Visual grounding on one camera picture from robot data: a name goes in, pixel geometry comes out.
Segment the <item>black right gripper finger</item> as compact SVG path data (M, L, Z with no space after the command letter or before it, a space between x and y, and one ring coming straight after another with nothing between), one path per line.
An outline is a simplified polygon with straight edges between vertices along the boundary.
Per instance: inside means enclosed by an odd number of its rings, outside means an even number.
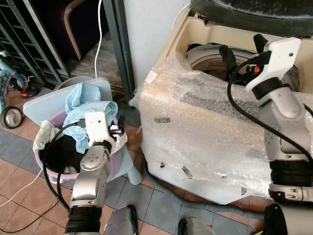
M219 52L222 57L222 62L224 64L225 70L226 71L234 71L237 67L237 59L235 57L235 54L233 54L232 49L230 49L226 45L221 45L219 47Z
M256 52L258 54L263 54L268 51L268 40L262 34L255 34L253 36L253 42L255 44Z

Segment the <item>dark washing machine lid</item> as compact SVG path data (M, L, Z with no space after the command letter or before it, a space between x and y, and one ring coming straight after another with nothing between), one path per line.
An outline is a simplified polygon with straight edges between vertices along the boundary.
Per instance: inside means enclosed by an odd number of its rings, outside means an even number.
M190 0L211 22L276 36L313 35L313 0Z

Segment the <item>beige top-load washing machine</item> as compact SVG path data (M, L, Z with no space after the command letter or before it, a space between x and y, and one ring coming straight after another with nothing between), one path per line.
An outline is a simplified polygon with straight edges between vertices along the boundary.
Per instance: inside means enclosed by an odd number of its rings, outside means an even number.
M216 204L312 186L312 41L210 23L186 7L132 100L148 172Z

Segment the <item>white garment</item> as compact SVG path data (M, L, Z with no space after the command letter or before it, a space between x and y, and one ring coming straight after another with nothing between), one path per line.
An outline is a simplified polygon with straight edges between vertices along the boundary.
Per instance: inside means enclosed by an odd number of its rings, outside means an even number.
M112 149L110 151L110 154L114 154L118 152L128 141L127 134L124 130L124 135L122 137L118 137L116 139L113 139L114 143L112 143Z

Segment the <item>purple plastic laundry basin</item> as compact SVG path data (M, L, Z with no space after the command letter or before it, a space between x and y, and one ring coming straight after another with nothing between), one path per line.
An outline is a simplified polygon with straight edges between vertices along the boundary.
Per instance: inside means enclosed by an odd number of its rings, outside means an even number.
M44 116L32 116L31 119L40 125L40 130L47 130L48 123L52 125L54 128L62 128L64 127L63 123L66 119L67 115L64 110L60 110L58 112L53 112L51 115ZM37 165L40 168L43 168L43 162L41 161L41 157L43 154L43 144L40 143L40 137L36 137L36 141L33 144L33 152L34 159ZM53 155L53 159L51 161L47 161L49 168L47 168L47 175L49 181L52 184L56 184L58 181L64 183L65 181L75 181L76 177L78 177L78 172L72 174L58 174L56 169L60 166L72 166L74 169L78 170L77 163L80 161L78 157L70 157L69 154L65 154L65 152L57 155ZM130 157L130 153L128 151L127 146L121 147L116 152L110 155L110 166L111 172L108 176L107 181L112 181L117 177L120 177L124 174L133 174L135 175L138 170L135 168L133 161Z

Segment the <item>light blue towel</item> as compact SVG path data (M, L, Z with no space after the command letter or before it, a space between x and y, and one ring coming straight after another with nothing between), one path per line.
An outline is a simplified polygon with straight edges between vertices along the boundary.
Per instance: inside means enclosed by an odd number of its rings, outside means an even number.
M91 83L80 83L74 87L65 100L66 119L64 126L76 123L85 117L86 113L104 112L107 121L112 121L118 114L118 105L114 101L103 101L100 88ZM76 152L84 154L88 149L88 135L84 128L74 126L64 130L75 140Z

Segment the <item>black garment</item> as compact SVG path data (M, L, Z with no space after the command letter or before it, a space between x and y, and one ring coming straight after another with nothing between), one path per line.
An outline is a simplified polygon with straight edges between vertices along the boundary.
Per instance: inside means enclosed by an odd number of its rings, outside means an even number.
M63 135L51 143L45 145L44 150L39 151L41 163L45 160L47 168L51 172L62 174L78 174L81 171L80 161L84 152L76 152L76 141L69 135Z

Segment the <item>beige garment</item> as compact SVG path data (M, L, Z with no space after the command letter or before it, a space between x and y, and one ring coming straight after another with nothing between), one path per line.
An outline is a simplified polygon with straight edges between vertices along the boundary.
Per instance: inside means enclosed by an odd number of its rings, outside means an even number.
M40 129L33 141L33 148L35 150L44 150L45 145L53 141L59 132L59 128L55 127L51 121L45 119L41 122Z

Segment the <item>light blue plastic stool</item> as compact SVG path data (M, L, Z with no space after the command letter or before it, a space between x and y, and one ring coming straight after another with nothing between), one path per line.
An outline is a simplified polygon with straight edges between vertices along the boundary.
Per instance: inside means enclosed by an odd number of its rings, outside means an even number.
M61 86L54 91L39 96L34 100L27 101L24 104L23 109L25 116L31 119L32 116L51 115L53 112L58 112L60 110L65 111L65 100L67 94L69 94L69 92L76 87L76 84L83 81L99 87L102 100L112 101L111 85L107 79L79 76L64 81L61 83ZM142 181L142 175L139 171L135 175L127 175L133 185L138 185Z

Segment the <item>clear bubble wrap sheet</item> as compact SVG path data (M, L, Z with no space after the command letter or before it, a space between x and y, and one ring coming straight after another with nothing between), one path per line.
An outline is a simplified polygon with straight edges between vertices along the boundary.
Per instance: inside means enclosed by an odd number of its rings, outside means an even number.
M265 131L230 105L226 81L191 69L180 53L166 56L152 71L154 78L132 101L145 156L174 166L175 181L198 180L268 198Z

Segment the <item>grey left robot foot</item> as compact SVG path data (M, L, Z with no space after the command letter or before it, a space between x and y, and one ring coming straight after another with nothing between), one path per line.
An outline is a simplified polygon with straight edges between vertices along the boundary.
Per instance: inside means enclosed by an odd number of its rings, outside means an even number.
M138 221L135 206L125 206L112 213L103 235L138 235Z

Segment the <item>grey robot foot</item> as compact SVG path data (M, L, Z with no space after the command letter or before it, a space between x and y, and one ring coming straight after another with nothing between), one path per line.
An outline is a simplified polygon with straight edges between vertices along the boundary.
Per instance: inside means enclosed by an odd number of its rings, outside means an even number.
M179 220L176 235L216 235L216 232L203 219L190 216Z
M125 206L112 213L103 235L138 235L138 221L135 206Z

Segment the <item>small red blue toy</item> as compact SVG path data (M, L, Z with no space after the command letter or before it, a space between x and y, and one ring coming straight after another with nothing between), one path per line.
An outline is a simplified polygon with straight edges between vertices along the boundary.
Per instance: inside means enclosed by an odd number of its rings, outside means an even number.
M20 96L24 99L29 99L40 94L41 87L39 86L29 86L24 90L20 91Z

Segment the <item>blue children's tricycle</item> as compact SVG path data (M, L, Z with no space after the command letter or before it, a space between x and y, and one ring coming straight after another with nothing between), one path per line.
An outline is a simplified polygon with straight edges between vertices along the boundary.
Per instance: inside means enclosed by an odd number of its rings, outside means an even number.
M29 79L18 73L6 61L10 54L7 50L0 51L0 124L3 127L18 128L24 118L22 111L17 107L9 105L7 101L8 90L23 91L29 85Z

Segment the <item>wooden chair purple seat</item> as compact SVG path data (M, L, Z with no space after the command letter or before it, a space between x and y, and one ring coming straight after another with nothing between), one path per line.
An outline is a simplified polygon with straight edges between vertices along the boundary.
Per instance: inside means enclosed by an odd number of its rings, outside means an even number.
M63 14L74 60L82 60L100 40L99 0L69 0Z

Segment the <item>grey right robot foot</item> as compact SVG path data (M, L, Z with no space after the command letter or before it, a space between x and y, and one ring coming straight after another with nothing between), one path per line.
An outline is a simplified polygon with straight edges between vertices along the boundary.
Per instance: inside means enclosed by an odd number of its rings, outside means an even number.
M216 232L203 219L190 216L179 220L176 235L216 235Z

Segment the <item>dark metal grille gate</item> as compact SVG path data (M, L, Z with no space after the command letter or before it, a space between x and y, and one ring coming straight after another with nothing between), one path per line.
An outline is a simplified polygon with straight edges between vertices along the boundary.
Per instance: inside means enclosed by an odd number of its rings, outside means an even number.
M13 69L46 88L70 77L33 0L0 0L0 49Z

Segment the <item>dark grey door post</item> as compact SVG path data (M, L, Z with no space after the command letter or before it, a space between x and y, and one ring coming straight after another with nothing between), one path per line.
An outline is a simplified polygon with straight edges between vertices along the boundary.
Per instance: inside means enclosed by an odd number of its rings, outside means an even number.
M124 0L102 0L126 101L136 90Z

